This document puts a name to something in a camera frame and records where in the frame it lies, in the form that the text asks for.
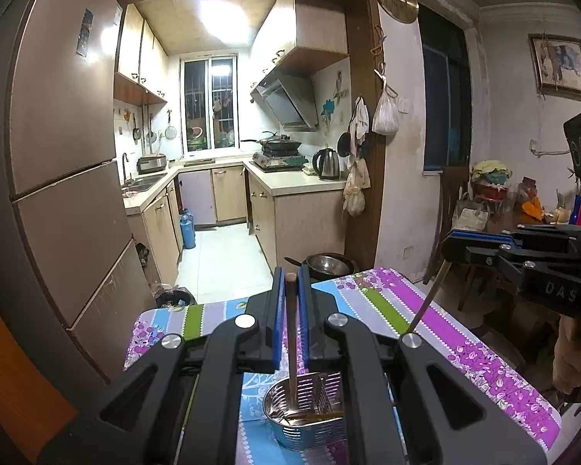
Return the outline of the person right hand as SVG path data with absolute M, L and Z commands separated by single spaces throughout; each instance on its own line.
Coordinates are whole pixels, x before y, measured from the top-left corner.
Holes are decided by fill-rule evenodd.
M 562 316 L 555 343 L 552 367 L 553 385 L 570 395 L 581 386 L 581 320 Z

